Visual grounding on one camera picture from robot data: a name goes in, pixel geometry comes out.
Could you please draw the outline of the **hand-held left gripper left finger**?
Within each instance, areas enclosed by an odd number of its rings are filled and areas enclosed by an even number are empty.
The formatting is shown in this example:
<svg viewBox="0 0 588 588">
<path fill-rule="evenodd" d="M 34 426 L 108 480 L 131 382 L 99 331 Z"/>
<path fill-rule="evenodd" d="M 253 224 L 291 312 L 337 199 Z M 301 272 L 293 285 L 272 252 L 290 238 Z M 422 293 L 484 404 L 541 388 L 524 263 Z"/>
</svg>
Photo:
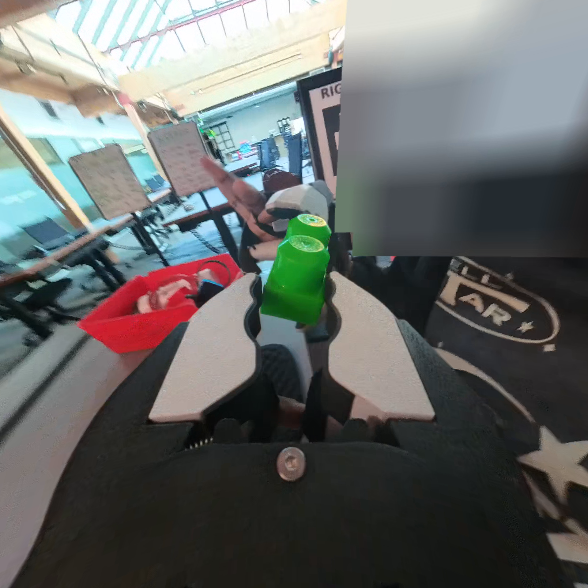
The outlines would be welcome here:
<svg viewBox="0 0 588 588">
<path fill-rule="evenodd" d="M 261 372 L 262 282 L 247 273 L 211 298 L 187 329 L 149 413 L 153 423 L 203 422 Z"/>
</svg>

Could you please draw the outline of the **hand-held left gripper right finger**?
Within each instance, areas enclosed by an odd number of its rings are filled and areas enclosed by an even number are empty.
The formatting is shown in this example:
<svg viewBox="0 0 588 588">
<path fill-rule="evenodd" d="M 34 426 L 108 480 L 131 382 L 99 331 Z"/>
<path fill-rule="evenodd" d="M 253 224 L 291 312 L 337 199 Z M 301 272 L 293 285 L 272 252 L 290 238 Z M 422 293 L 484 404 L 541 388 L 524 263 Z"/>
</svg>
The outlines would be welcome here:
<svg viewBox="0 0 588 588">
<path fill-rule="evenodd" d="M 388 308 L 341 273 L 325 284 L 330 332 L 322 371 L 322 408 L 351 419 L 430 423 L 435 410 Z"/>
</svg>

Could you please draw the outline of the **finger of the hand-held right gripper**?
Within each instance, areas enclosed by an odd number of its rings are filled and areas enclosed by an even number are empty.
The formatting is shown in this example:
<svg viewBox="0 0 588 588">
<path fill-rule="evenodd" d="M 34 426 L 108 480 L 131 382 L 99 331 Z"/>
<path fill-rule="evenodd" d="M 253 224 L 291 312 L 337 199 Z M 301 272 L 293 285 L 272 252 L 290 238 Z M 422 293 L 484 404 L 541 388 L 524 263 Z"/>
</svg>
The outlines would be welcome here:
<svg viewBox="0 0 588 588">
<path fill-rule="evenodd" d="M 334 194 L 323 180 L 285 188 L 274 193 L 266 203 L 266 213 L 272 219 L 293 219 L 301 214 L 329 220 Z"/>
</svg>

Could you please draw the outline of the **large green building block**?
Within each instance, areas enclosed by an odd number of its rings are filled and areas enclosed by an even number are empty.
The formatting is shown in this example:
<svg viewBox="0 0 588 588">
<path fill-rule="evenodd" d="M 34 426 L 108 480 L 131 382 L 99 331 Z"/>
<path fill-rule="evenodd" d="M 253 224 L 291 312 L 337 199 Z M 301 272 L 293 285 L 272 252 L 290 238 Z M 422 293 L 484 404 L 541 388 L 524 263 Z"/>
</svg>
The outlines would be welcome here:
<svg viewBox="0 0 588 588">
<path fill-rule="evenodd" d="M 325 304 L 331 230 L 318 215 L 289 221 L 263 288 L 261 313 L 302 325 L 317 324 Z"/>
</svg>

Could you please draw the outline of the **red plastic bin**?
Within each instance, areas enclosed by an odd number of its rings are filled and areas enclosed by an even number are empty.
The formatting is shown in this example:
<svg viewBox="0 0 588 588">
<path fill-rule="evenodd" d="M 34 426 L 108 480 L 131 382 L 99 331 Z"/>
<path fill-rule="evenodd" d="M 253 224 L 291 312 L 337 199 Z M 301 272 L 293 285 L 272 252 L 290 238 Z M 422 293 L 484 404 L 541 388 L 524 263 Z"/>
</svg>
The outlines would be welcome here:
<svg viewBox="0 0 588 588">
<path fill-rule="evenodd" d="M 77 326 L 118 354 L 156 348 L 177 326 L 189 321 L 198 311 L 194 300 L 196 294 L 183 305 L 148 314 L 136 313 L 136 301 L 165 278 L 176 274 L 194 274 L 198 287 L 202 280 L 211 280 L 226 289 L 243 276 L 243 271 L 229 254 L 156 269 L 125 283 L 78 321 Z"/>
</svg>

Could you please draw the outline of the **person's right hand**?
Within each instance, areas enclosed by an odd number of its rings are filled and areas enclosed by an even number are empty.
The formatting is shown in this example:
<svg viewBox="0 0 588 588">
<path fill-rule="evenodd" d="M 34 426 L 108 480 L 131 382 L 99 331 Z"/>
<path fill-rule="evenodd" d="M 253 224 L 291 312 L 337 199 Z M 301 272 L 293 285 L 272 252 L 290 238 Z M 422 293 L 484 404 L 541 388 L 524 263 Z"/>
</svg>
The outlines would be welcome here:
<svg viewBox="0 0 588 588">
<path fill-rule="evenodd" d="M 277 218 L 266 210 L 265 195 L 233 173 L 227 172 L 208 156 L 202 157 L 200 163 L 243 221 L 240 259 L 255 263 L 274 261 L 283 237 L 274 231 L 273 223 Z"/>
</svg>

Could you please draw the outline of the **person's left hand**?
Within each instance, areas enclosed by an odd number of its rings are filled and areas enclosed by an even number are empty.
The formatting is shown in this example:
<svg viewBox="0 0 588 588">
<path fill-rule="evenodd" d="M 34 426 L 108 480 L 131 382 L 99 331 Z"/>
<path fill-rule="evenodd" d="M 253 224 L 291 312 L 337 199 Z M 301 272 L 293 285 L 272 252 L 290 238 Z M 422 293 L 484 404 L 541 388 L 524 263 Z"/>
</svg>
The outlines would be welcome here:
<svg viewBox="0 0 588 588">
<path fill-rule="evenodd" d="M 287 429 L 300 429 L 302 427 L 305 405 L 283 396 L 278 397 L 277 424 Z"/>
</svg>

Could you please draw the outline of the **black office chair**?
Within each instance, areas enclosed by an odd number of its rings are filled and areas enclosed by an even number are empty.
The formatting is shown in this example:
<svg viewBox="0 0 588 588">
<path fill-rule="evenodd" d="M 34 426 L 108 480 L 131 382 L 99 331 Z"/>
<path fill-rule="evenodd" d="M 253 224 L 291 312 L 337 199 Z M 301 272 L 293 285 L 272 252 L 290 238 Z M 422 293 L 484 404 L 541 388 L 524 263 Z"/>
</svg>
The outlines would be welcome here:
<svg viewBox="0 0 588 588">
<path fill-rule="evenodd" d="M 297 133 L 288 137 L 287 141 L 288 148 L 288 166 L 289 172 L 296 176 L 298 180 L 302 180 L 302 169 L 303 169 L 303 146 L 302 146 L 302 134 Z"/>
<path fill-rule="evenodd" d="M 22 229 L 36 243 L 24 255 L 25 260 L 44 258 L 69 245 L 77 238 L 76 235 L 66 231 L 49 217 L 35 224 L 24 226 Z"/>
<path fill-rule="evenodd" d="M 58 303 L 71 285 L 72 280 L 68 277 L 55 281 L 42 279 L 38 287 L 25 281 L 2 284 L 1 320 L 16 319 L 23 323 L 31 331 L 24 337 L 24 345 L 37 346 L 53 334 L 51 325 L 80 320 Z"/>
<path fill-rule="evenodd" d="M 260 171 L 266 172 L 276 167 L 280 153 L 273 136 L 264 138 L 258 143 L 258 156 Z"/>
</svg>

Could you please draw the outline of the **grey-topped office desk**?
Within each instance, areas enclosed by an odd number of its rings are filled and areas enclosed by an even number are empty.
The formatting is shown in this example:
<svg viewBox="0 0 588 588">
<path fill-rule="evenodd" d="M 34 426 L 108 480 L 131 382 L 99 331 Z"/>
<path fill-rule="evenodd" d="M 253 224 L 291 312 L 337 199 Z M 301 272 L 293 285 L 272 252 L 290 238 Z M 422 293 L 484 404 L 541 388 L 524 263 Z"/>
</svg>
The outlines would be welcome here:
<svg viewBox="0 0 588 588">
<path fill-rule="evenodd" d="M 202 193 L 197 192 L 182 200 L 182 204 L 161 222 L 162 228 L 176 228 L 189 232 L 205 222 L 224 221 L 224 217 L 236 213 L 231 204 L 216 187 Z"/>
</svg>

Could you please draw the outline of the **black blue-edged device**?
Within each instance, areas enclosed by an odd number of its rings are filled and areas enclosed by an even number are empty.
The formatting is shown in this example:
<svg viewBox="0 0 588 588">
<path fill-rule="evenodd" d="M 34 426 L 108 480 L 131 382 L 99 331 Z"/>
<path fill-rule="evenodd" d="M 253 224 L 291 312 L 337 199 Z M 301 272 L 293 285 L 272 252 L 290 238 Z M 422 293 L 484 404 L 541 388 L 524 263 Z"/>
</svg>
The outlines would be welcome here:
<svg viewBox="0 0 588 588">
<path fill-rule="evenodd" d="M 223 292 L 225 287 L 211 280 L 202 280 L 198 286 L 198 290 L 195 295 L 195 305 L 197 308 L 201 308 L 210 299 L 217 296 L 220 292 Z"/>
</svg>

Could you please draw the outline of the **framed tag sign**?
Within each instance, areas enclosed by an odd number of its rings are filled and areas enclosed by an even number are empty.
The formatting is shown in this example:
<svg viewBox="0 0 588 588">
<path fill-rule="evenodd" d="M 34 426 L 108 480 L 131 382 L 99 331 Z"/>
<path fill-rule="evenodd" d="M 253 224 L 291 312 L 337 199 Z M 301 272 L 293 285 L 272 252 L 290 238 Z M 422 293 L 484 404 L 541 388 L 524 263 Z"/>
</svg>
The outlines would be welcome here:
<svg viewBox="0 0 588 588">
<path fill-rule="evenodd" d="M 296 85 L 314 177 L 324 180 L 330 191 L 335 193 L 342 68 L 302 78 Z"/>
</svg>

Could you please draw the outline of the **black mesh pad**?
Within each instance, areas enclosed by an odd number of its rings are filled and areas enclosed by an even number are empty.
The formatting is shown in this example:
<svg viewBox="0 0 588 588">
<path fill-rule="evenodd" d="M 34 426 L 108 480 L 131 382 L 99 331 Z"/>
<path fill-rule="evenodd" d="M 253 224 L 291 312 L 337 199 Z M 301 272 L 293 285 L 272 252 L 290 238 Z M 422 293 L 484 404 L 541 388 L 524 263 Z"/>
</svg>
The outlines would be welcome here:
<svg viewBox="0 0 588 588">
<path fill-rule="evenodd" d="M 270 343 L 261 347 L 262 374 L 282 398 L 303 402 L 302 385 L 296 360 L 287 347 Z"/>
</svg>

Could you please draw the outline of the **clear tubing coil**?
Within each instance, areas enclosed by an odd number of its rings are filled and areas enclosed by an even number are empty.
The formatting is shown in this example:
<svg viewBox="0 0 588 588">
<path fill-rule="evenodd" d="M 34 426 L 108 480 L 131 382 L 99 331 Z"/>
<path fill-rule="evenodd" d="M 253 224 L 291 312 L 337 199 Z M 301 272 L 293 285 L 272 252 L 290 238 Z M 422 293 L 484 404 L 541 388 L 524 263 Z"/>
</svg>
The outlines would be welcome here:
<svg viewBox="0 0 588 588">
<path fill-rule="evenodd" d="M 176 274 L 165 278 L 144 295 L 140 296 L 135 305 L 139 314 L 148 314 L 170 310 L 191 300 L 198 290 L 198 279 L 192 274 Z"/>
</svg>

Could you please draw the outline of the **whiteboard on black stand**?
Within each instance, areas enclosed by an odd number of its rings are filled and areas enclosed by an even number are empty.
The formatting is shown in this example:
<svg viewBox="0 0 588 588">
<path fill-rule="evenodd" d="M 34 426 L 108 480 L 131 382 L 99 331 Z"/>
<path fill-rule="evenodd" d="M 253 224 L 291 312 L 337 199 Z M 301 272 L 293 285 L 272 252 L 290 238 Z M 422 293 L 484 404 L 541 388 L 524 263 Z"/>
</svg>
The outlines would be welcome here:
<svg viewBox="0 0 588 588">
<path fill-rule="evenodd" d="M 196 122 L 172 123 L 149 131 L 147 137 L 175 195 L 179 198 L 200 195 L 225 248 L 233 260 L 238 262 L 235 240 L 221 213 L 210 206 L 204 194 L 215 184 L 201 162 L 208 152 Z"/>
<path fill-rule="evenodd" d="M 68 159 L 68 164 L 102 217 L 113 220 L 130 215 L 147 254 L 157 254 L 162 264 L 169 267 L 164 252 L 143 220 L 142 212 L 150 209 L 153 203 L 143 190 L 121 145 L 110 143 L 103 148 L 74 155 Z"/>
</svg>

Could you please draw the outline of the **black printed sweatshirt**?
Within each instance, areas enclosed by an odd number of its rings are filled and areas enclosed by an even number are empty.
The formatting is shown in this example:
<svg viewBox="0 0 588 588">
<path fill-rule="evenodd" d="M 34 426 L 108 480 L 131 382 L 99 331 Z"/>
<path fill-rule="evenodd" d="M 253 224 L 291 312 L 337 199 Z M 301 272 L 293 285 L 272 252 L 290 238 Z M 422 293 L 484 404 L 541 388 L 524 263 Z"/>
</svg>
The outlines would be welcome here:
<svg viewBox="0 0 588 588">
<path fill-rule="evenodd" d="M 426 338 L 499 418 L 568 584 L 587 587 L 587 258 L 454 258 Z"/>
</svg>

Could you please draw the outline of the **brown-edged office desk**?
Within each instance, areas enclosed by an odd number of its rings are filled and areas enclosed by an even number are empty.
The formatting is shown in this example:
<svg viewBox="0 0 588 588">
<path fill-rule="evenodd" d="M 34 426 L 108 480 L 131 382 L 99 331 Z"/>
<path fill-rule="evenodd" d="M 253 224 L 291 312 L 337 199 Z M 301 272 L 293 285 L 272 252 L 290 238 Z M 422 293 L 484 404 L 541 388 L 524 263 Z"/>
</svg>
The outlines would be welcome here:
<svg viewBox="0 0 588 588">
<path fill-rule="evenodd" d="M 39 259 L 28 268 L 19 268 L 12 273 L 2 274 L 1 289 L 3 290 L 17 283 L 37 281 L 38 279 L 43 278 L 42 272 L 45 270 L 65 265 L 64 260 L 67 260 L 68 258 L 82 256 L 91 261 L 91 267 L 93 268 L 94 273 L 105 284 L 109 291 L 114 292 L 123 283 L 122 278 L 118 278 L 116 268 L 108 259 L 103 262 L 101 261 L 101 257 L 94 254 L 94 251 L 98 251 L 99 254 L 102 254 L 99 245 L 96 245 L 95 242 L 102 239 L 104 235 L 117 232 L 121 228 L 124 228 L 137 220 L 139 220 L 138 213 L 122 215 L 116 222 L 105 224 L 99 229 L 82 235 L 66 246 Z"/>
</svg>

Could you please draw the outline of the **wooden support post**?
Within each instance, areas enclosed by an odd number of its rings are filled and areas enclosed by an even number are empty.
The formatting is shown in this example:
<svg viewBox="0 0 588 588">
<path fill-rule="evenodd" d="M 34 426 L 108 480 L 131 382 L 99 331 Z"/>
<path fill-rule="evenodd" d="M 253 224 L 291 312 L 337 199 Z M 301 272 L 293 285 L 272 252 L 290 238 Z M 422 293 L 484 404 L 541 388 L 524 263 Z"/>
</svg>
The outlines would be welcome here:
<svg viewBox="0 0 588 588">
<path fill-rule="evenodd" d="M 1 136 L 32 176 L 33 181 L 53 200 L 68 222 L 75 229 L 84 228 L 92 232 L 94 227 L 82 208 L 63 187 L 29 139 L 12 121 L 3 106 L 1 106 Z"/>
</svg>

